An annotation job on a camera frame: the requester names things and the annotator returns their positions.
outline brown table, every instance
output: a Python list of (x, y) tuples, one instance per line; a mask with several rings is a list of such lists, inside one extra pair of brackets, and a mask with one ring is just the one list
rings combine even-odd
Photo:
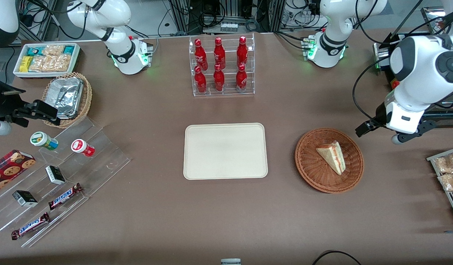
[[(383, 38), (387, 31), (369, 33)], [(365, 265), (453, 264), (453, 234), (443, 233), (453, 229), (453, 211), (425, 161), (453, 148), (453, 129), (400, 146), (384, 129), (356, 137), (365, 117), (351, 89), (372, 62), (371, 41), (360, 31), (332, 69), (304, 62), (300, 50), (273, 34), (255, 37), (256, 95), (229, 99), (192, 96), (187, 37), (160, 40), (153, 66), (134, 76), (115, 69), (102, 42), (81, 42), (78, 71), (93, 87), (89, 116), (133, 160), (33, 247), (0, 233), (0, 264), (214, 265), (238, 257), (244, 265), (306, 265), (331, 249)], [(33, 100), (47, 83), (16, 78), (14, 86)], [(383, 75), (369, 73), (357, 90), (373, 113), (388, 86)], [(183, 177), (187, 126), (248, 122), (265, 127), (268, 176)], [(364, 176), (347, 193), (316, 191), (295, 168), (298, 139), (318, 127), (347, 133), (362, 150)], [(37, 130), (59, 132), (41, 121), (13, 126), (0, 137), (0, 157), (11, 149), (36, 152), (28, 139)], [(337, 254), (325, 260), (352, 264)]]

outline acrylic display stand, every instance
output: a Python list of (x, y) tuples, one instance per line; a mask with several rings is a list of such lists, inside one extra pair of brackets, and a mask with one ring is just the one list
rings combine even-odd
[[(236, 91), (236, 74), (238, 72), (236, 50), (240, 43), (240, 37), (246, 37), (246, 46), (248, 47), (248, 63), (246, 64), (245, 72), (248, 74), (246, 80), (245, 92), (239, 93)], [(213, 73), (215, 72), (215, 57), (213, 56), (213, 50), (215, 49), (215, 37), (210, 35), (202, 35), (196, 37), (190, 37), (189, 44), (189, 56), (191, 63), (191, 76), (192, 76), (192, 89), (194, 96), (241, 96), (251, 95), (255, 93), (255, 45), (254, 45), (254, 34), (243, 34), (243, 35), (220, 35), (222, 39), (223, 47), (225, 48), (226, 54), (226, 67), (223, 69), (225, 75), (224, 91), (218, 92), (215, 89), (215, 81), (213, 79)], [(208, 62), (208, 70), (204, 71), (203, 74), (206, 77), (206, 93), (200, 94), (195, 84), (195, 72), (194, 67), (197, 65), (195, 60), (195, 45), (194, 40), (200, 39), (202, 46), (206, 52), (206, 60)]]
[[(8, 234), (9, 240), (12, 231), (31, 223), (45, 212), (50, 215), (50, 223), (39, 226), (16, 241), (22, 247), (32, 246), (50, 232), (130, 162), (130, 159), (107, 138), (102, 128), (89, 118), (78, 124), (72, 124), (55, 139), (59, 142), (57, 149), (54, 151), (39, 149), (39, 153), (34, 155), (36, 164), (0, 190), (0, 231)], [(75, 139), (84, 139), (94, 146), (95, 154), (88, 158), (73, 152), (70, 145)], [(66, 179), (65, 184), (56, 185), (50, 182), (45, 171), (49, 165), (60, 168)], [(80, 183), (84, 190), (50, 212), (48, 203), (76, 183)], [(29, 191), (38, 204), (33, 208), (20, 206), (12, 196), (16, 190)]]
[[(452, 150), (449, 150), (449, 151), (446, 151), (446, 152), (443, 152), (443, 153), (440, 153), (438, 155), (435, 155), (435, 156), (431, 156), (431, 157), (428, 157), (426, 158), (427, 161), (430, 161), (431, 162), (431, 165), (433, 166), (436, 174), (437, 174), (437, 177), (440, 177), (442, 176), (443, 174), (445, 173), (441, 173), (439, 171), (439, 168), (436, 166), (435, 164), (435, 159), (436, 158), (440, 158), (442, 156), (447, 156), (449, 154), (452, 154), (453, 153), (453, 149)], [(452, 205), (452, 209), (453, 209), (453, 191), (445, 191), (445, 194), (447, 195), (447, 198), (449, 198), (449, 202), (450, 202), (450, 205)]]

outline brown wicker basket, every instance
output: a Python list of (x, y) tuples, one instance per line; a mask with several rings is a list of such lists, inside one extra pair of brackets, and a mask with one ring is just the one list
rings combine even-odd
[[(72, 120), (61, 120), (61, 123), (59, 126), (56, 126), (54, 124), (51, 124), (48, 121), (43, 121), (46, 125), (52, 126), (52, 127), (58, 127), (58, 128), (68, 128), (71, 124), (82, 121), (86, 116), (87, 113), (89, 112), (89, 109), (91, 107), (91, 100), (92, 100), (92, 88), (91, 84), (87, 81), (87, 79), (80, 73), (70, 73), (70, 74), (65, 74), (62, 75), (61, 77), (58, 78), (69, 78), (69, 77), (78, 77), (82, 81), (84, 81), (84, 87), (82, 89), (82, 95), (81, 95), (81, 102), (79, 104), (79, 109), (78, 109), (78, 116)], [(48, 93), (48, 88), (50, 87), (51, 82), (46, 86), (45, 92), (43, 92), (42, 100), (45, 100), (46, 94)]]
[[(346, 163), (341, 176), (316, 151), (317, 146), (333, 141), (339, 142)], [(364, 158), (357, 144), (343, 132), (332, 128), (319, 128), (304, 134), (295, 149), (295, 163), (310, 185), (327, 193), (349, 191), (364, 173)]]

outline cookie box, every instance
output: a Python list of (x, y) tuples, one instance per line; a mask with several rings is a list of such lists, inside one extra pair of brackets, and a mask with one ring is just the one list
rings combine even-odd
[(0, 189), (36, 163), (27, 153), (12, 150), (0, 159)]

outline red bottle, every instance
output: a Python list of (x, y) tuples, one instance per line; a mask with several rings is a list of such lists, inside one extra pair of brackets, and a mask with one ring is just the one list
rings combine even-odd
[(202, 71), (208, 69), (208, 63), (206, 62), (206, 52), (202, 47), (202, 42), (199, 39), (194, 41), (195, 43), (195, 60), (197, 65), (201, 67)]
[(221, 38), (215, 38), (215, 50), (213, 51), (213, 55), (215, 56), (215, 64), (219, 64), (222, 70), (225, 69), (226, 67), (225, 48), (222, 45)]
[(218, 92), (223, 92), (225, 85), (225, 75), (223, 74), (220, 64), (215, 65), (215, 73), (213, 74), (213, 78), (215, 79), (215, 89)]
[(200, 94), (205, 94), (206, 93), (206, 79), (205, 79), (204, 74), (202, 73), (202, 69), (200, 68), (200, 66), (196, 66), (194, 68), (194, 70), (195, 70), (194, 79), (195, 79), (195, 84), (197, 86), (198, 92)]
[(240, 93), (243, 93), (246, 90), (246, 74), (244, 64), (240, 64), (238, 73), (236, 74), (236, 90)]
[(246, 46), (246, 37), (240, 37), (240, 45), (236, 50), (236, 56), (238, 57), (237, 65), (240, 67), (241, 64), (246, 65), (248, 62), (248, 47)]

